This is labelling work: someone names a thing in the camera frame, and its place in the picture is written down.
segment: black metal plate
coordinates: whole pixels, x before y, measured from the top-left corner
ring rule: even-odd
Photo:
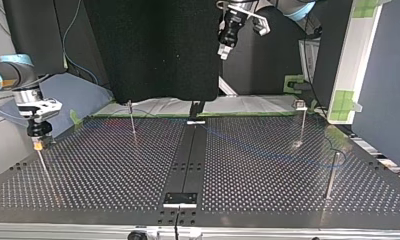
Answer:
[[[208,119],[206,139],[193,145],[206,145],[196,226],[400,229],[400,178],[321,120],[308,116],[301,139],[301,115]],[[331,200],[325,138],[347,157]]]
[[[44,152],[48,174],[34,156],[4,173],[0,222],[156,225],[166,218],[160,212],[184,121],[135,125],[134,135],[128,118],[92,119]]]

